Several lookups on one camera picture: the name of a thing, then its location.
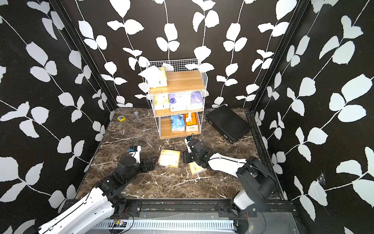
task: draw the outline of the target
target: orange tissue box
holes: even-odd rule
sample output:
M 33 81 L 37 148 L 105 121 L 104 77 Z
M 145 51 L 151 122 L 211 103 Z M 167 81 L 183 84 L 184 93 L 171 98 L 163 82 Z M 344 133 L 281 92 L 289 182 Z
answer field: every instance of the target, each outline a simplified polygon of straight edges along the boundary
M 199 125 L 197 123 L 197 115 L 195 112 L 184 114 L 184 121 L 186 123 L 186 132 L 199 130 Z

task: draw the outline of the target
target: leaf print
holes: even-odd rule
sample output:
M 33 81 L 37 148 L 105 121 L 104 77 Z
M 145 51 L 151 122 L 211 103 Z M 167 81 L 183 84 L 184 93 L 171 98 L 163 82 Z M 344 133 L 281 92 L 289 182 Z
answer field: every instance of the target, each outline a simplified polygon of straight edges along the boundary
M 47 18 L 42 18 L 42 23 L 43 23 L 45 29 L 47 30 L 47 32 L 49 33 L 49 35 L 51 35 L 52 38 L 54 38 L 55 40 L 57 40 L 56 34 L 53 31 L 52 20 L 47 19 Z

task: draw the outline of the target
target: wooden shelf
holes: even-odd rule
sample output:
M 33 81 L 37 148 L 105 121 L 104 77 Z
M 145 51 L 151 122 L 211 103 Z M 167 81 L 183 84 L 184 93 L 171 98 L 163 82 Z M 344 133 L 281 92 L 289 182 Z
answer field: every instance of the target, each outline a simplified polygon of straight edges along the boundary
M 186 113 L 200 112 L 200 111 L 203 111 L 203 109 L 170 111 L 170 109 L 167 108 L 163 110 L 156 110 L 155 113 L 156 113 L 156 117 L 162 117 L 162 116 L 179 115 L 179 114 L 186 114 Z
M 175 138 L 175 137 L 186 137 L 190 136 L 192 133 L 195 135 L 200 134 L 199 131 L 180 131 L 180 132 L 172 132 L 171 131 L 171 124 L 170 124 L 170 118 L 163 118 L 160 120 L 160 128 L 161 128 L 161 139 L 168 139 L 168 138 Z
M 166 72 L 166 77 L 168 85 L 165 87 L 150 88 L 150 95 L 205 90 L 199 71 Z

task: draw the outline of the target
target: blue tissue pack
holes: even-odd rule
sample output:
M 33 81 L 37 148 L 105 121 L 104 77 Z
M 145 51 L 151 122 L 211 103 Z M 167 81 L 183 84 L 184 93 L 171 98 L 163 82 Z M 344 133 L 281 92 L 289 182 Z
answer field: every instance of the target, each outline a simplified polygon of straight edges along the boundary
M 170 116 L 171 131 L 179 132 L 184 131 L 184 115 L 172 115 Z

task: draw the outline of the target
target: black briefcase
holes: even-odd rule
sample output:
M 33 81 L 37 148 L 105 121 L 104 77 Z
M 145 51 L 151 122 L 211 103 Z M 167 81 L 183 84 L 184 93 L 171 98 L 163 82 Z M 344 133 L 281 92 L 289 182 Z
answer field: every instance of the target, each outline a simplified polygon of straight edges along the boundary
M 226 105 L 209 112 L 205 117 L 230 143 L 235 143 L 251 130 L 251 126 Z

